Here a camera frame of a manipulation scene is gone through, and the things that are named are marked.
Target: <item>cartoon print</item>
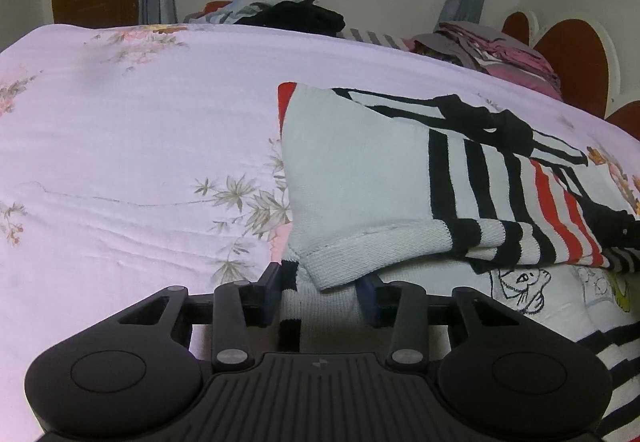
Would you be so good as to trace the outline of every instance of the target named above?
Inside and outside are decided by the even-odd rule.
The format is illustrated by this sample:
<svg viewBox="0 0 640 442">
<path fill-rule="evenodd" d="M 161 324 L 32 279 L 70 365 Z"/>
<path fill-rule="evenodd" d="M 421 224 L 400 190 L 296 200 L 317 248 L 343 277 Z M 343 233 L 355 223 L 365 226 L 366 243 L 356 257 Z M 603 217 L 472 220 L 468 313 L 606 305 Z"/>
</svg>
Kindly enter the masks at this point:
<svg viewBox="0 0 640 442">
<path fill-rule="evenodd" d="M 613 298 L 616 300 L 616 305 L 622 308 L 623 311 L 630 312 L 631 300 L 626 279 L 622 279 L 616 273 L 611 272 L 605 272 L 605 275 L 607 276 L 609 284 L 611 285 L 611 290 L 613 291 Z"/>
<path fill-rule="evenodd" d="M 625 311 L 631 311 L 631 300 L 626 279 L 597 267 L 574 267 L 582 284 L 582 298 L 587 307 L 610 301 Z"/>
<path fill-rule="evenodd" d="M 629 202 L 629 205 L 633 208 L 636 215 L 640 216 L 640 200 L 636 198 L 633 188 L 629 184 L 628 176 L 622 170 L 620 163 L 612 155 L 607 153 L 607 151 L 602 148 L 602 145 L 600 146 L 600 149 L 602 152 L 598 151 L 596 148 L 588 146 L 587 152 L 589 158 L 598 166 L 607 164 L 609 168 L 609 175 L 616 184 L 620 194 L 627 202 Z M 636 177 L 636 175 L 632 175 L 632 180 L 636 191 L 640 193 L 640 178 Z"/>
<path fill-rule="evenodd" d="M 489 273 L 491 297 L 526 315 L 539 313 L 545 306 L 543 289 L 551 281 L 545 269 L 497 269 Z"/>
</svg>

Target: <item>pile of clothes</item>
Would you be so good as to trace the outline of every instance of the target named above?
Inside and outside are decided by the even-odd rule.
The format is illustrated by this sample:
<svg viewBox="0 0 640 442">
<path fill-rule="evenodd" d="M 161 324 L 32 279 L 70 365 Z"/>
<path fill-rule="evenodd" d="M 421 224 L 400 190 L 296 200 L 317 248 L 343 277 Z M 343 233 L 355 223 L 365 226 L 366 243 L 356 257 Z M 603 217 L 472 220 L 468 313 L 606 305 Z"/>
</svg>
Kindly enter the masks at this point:
<svg viewBox="0 0 640 442">
<path fill-rule="evenodd" d="M 341 14 L 315 0 L 234 0 L 212 12 L 189 15 L 187 24 L 241 24 L 335 37 L 344 29 Z"/>
<path fill-rule="evenodd" d="M 414 36 L 413 52 L 484 72 L 562 100 L 560 78 L 537 50 L 471 22 L 441 22 Z"/>
</svg>

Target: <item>folded clothes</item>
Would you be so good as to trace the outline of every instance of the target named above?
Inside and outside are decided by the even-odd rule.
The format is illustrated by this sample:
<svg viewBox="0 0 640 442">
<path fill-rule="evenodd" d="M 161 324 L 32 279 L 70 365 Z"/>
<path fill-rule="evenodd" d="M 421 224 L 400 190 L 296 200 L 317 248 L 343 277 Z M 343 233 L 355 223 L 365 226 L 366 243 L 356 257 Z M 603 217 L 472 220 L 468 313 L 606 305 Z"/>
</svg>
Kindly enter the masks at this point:
<svg viewBox="0 0 640 442">
<path fill-rule="evenodd" d="M 344 29 L 344 18 L 339 13 L 316 6 L 313 0 L 284 0 L 256 15 L 240 18 L 236 24 L 323 34 L 335 38 Z"/>
<path fill-rule="evenodd" d="M 284 0 L 233 0 L 205 14 L 196 13 L 185 21 L 187 24 L 234 24 L 245 16 L 257 15 L 261 10 L 270 8 Z"/>
<path fill-rule="evenodd" d="M 614 384 L 598 436 L 628 442 L 639 432 L 640 324 L 617 305 L 630 310 L 632 289 L 605 293 L 619 276 L 606 247 L 622 245 L 610 233 L 624 237 L 640 223 L 615 202 L 594 201 L 606 179 L 584 153 L 455 95 L 414 100 L 284 83 L 278 100 L 293 215 L 280 350 L 381 346 L 385 329 L 367 328 L 358 306 L 353 282 L 364 274 L 433 294 L 471 286 L 593 351 Z M 617 253 L 639 261 L 633 249 Z M 472 271 L 477 261 L 490 270 Z M 448 344 L 446 331 L 431 337 L 430 359 Z"/>
<path fill-rule="evenodd" d="M 471 22 L 441 22 L 414 36 L 414 52 L 456 63 L 562 100 L 560 79 L 548 61 L 515 38 Z"/>
</svg>

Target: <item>circular pad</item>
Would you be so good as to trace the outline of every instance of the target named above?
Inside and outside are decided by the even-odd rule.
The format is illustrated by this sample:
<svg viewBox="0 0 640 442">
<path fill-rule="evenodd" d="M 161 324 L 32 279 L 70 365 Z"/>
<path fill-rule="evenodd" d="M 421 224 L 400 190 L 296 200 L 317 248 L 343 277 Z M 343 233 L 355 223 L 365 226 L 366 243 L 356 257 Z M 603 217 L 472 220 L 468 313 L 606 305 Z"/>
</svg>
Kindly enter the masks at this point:
<svg viewBox="0 0 640 442">
<path fill-rule="evenodd" d="M 132 387 L 145 372 L 145 361 L 137 355 L 105 350 L 79 359 L 71 368 L 71 378 L 87 392 L 113 393 Z"/>
<path fill-rule="evenodd" d="M 523 395 L 555 392 L 566 381 L 564 365 L 535 352 L 507 354 L 494 362 L 494 378 L 506 389 Z"/>
<path fill-rule="evenodd" d="M 444 399 L 470 427 L 506 440 L 564 440 L 600 420 L 611 382 L 588 350 L 526 336 L 511 345 L 485 341 L 457 346 L 438 368 Z"/>
</svg>

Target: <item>black stripe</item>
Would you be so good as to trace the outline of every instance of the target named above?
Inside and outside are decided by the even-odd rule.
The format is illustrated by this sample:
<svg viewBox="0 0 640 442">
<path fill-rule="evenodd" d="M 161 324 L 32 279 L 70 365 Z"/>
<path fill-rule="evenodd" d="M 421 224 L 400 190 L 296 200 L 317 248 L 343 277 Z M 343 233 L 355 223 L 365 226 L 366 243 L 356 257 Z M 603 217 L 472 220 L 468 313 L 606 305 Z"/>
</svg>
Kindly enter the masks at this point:
<svg viewBox="0 0 640 442">
<path fill-rule="evenodd" d="M 349 101 L 353 101 L 353 99 L 351 99 L 351 94 L 349 93 L 349 91 L 346 88 L 334 88 L 333 90 L 338 96 L 344 97 L 345 99 L 348 99 Z"/>
<path fill-rule="evenodd" d="M 540 227 L 533 222 L 527 204 L 524 200 L 524 189 L 522 188 L 522 166 L 520 159 L 511 153 L 504 153 L 504 165 L 507 168 L 509 177 L 509 204 L 513 211 L 513 217 L 517 222 L 531 224 L 533 227 L 533 238 L 540 247 L 539 263 L 555 263 L 556 250 L 551 240 L 546 237 Z"/>
<path fill-rule="evenodd" d="M 465 141 L 466 168 L 471 189 L 476 197 L 480 218 L 497 219 L 494 201 L 489 193 L 489 169 L 480 143 Z"/>
<path fill-rule="evenodd" d="M 429 130 L 429 181 L 433 218 L 456 218 L 456 197 L 449 173 L 449 141 L 444 133 L 436 130 Z"/>
<path fill-rule="evenodd" d="M 517 222 L 503 221 L 504 243 L 498 247 L 495 257 L 492 260 L 495 265 L 516 265 L 522 256 L 522 226 Z"/>
<path fill-rule="evenodd" d="M 615 390 L 638 375 L 638 366 L 625 359 L 610 369 L 609 374 L 611 374 L 611 382 Z"/>
<path fill-rule="evenodd" d="M 610 248 L 606 248 L 602 250 L 602 255 L 609 260 L 609 267 L 608 269 L 610 271 L 614 271 L 616 273 L 628 273 L 628 264 L 623 265 L 622 263 L 622 257 L 620 257 L 618 254 L 614 253 Z"/>
<path fill-rule="evenodd" d="M 389 36 L 388 34 L 383 34 L 383 36 L 389 42 L 389 45 L 391 45 L 391 47 L 397 48 L 398 50 L 400 49 L 400 47 L 398 47 L 398 44 L 396 44 L 395 40 L 391 36 Z"/>
<path fill-rule="evenodd" d="M 636 359 L 631 359 L 629 361 L 629 364 L 634 369 L 634 372 L 635 372 L 634 375 L 640 375 L 640 357 L 637 357 Z"/>
<path fill-rule="evenodd" d="M 472 247 L 476 247 L 482 239 L 482 230 L 477 220 L 459 218 L 446 221 L 451 233 L 451 251 L 454 255 L 465 255 Z"/>
<path fill-rule="evenodd" d="M 640 321 L 637 323 L 631 323 L 630 325 L 621 325 L 614 327 L 611 330 L 604 332 L 609 342 L 615 343 L 618 346 L 625 345 L 631 341 L 640 339 Z"/>
<path fill-rule="evenodd" d="M 284 319 L 278 325 L 278 352 L 300 352 L 300 319 Z"/>
<path fill-rule="evenodd" d="M 640 267 L 640 259 L 638 258 L 638 255 L 636 255 L 630 249 L 625 249 L 625 252 L 631 257 L 632 260 L 631 272 L 636 273 L 638 271 L 638 267 Z"/>
<path fill-rule="evenodd" d="M 476 275 L 484 275 L 484 273 L 488 273 L 489 271 L 500 269 L 500 267 L 496 267 L 494 265 L 494 262 L 488 262 L 487 260 L 466 258 L 465 262 L 471 266 L 471 269 L 473 269 L 473 272 L 476 273 Z"/>
<path fill-rule="evenodd" d="M 358 32 L 358 29 L 351 29 L 351 34 L 353 34 L 353 37 L 356 39 L 357 42 L 364 42 L 364 40 L 362 39 L 362 36 Z"/>
<path fill-rule="evenodd" d="M 639 416 L 640 396 L 636 396 L 636 398 L 631 402 L 626 403 L 624 406 L 620 406 L 620 408 L 615 409 L 603 418 L 596 430 L 596 435 L 604 437 L 612 431 L 620 429 L 630 422 L 633 422 Z"/>
<path fill-rule="evenodd" d="M 590 198 L 589 194 L 585 191 L 584 187 L 580 183 L 580 179 L 577 175 L 575 175 L 575 171 L 572 167 L 569 166 L 561 166 L 560 169 L 569 177 L 575 186 L 578 188 L 578 193 L 585 198 Z"/>
<path fill-rule="evenodd" d="M 290 291 L 297 291 L 298 284 L 296 283 L 296 276 L 298 275 L 298 262 L 291 262 L 290 260 L 282 260 L 280 262 L 280 289 L 284 291 L 289 289 Z"/>
<path fill-rule="evenodd" d="M 571 155 L 562 149 L 555 149 L 551 146 L 543 145 L 542 143 L 537 142 L 535 139 L 533 140 L 534 149 L 538 149 L 540 151 L 546 151 L 546 153 L 550 153 L 551 155 L 557 157 L 558 159 L 562 159 L 566 162 L 571 162 L 572 164 L 584 164 L 587 165 L 588 162 L 584 154 L 580 157 L 576 157 L 575 155 Z"/>
<path fill-rule="evenodd" d="M 380 40 L 379 40 L 379 39 L 378 39 L 378 37 L 376 36 L 376 33 L 375 33 L 375 32 L 367 31 L 367 34 L 369 34 L 369 39 L 371 40 L 371 43 L 372 43 L 372 44 L 375 44 L 375 45 L 382 45 L 382 44 L 380 43 Z"/>
<path fill-rule="evenodd" d="M 588 351 L 596 355 L 598 355 L 600 352 L 603 352 L 613 344 L 600 330 L 592 332 L 587 337 L 579 340 L 577 343 L 580 346 L 584 346 Z"/>
<path fill-rule="evenodd" d="M 561 166 L 559 164 L 551 164 L 550 168 L 551 171 L 554 172 L 554 175 L 556 175 L 560 182 L 562 182 L 567 191 L 573 191 L 566 180 L 566 175 L 564 174 L 564 171 L 562 171 Z"/>
<path fill-rule="evenodd" d="M 558 141 L 558 143 L 562 143 L 564 146 L 567 146 L 568 148 L 571 148 L 573 151 L 576 152 L 575 157 L 579 157 L 580 162 L 578 162 L 577 164 L 583 164 L 585 166 L 589 165 L 589 161 L 587 160 L 587 156 L 584 154 L 583 151 L 581 151 L 581 149 L 576 148 L 575 146 L 570 145 L 569 143 L 567 143 L 566 141 L 563 141 L 562 139 L 559 139 L 558 137 L 554 136 L 554 135 L 549 135 L 548 133 L 542 133 L 538 130 L 536 130 L 536 133 L 538 133 L 539 135 L 544 135 L 545 137 L 549 137 L 550 139 L 553 139 L 554 141 Z M 534 144 L 539 145 L 540 143 L 537 142 L 535 139 L 533 140 Z"/>
<path fill-rule="evenodd" d="M 619 252 L 611 249 L 611 254 L 614 255 L 618 260 L 620 260 L 620 265 L 622 266 L 622 272 L 623 273 L 630 273 L 631 272 L 631 266 L 629 265 L 628 260 L 621 255 Z"/>
</svg>

